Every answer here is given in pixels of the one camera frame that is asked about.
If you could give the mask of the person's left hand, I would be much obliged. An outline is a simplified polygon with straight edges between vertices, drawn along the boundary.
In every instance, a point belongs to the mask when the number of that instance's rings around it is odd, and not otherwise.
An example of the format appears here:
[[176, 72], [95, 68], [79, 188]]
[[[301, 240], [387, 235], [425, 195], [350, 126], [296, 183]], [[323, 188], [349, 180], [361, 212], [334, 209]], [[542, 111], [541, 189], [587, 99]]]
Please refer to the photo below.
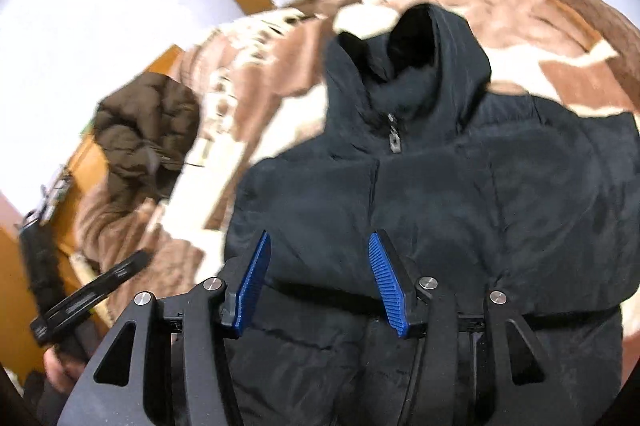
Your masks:
[[51, 386], [61, 394], [70, 394], [85, 371], [86, 364], [50, 347], [44, 352], [43, 367]]

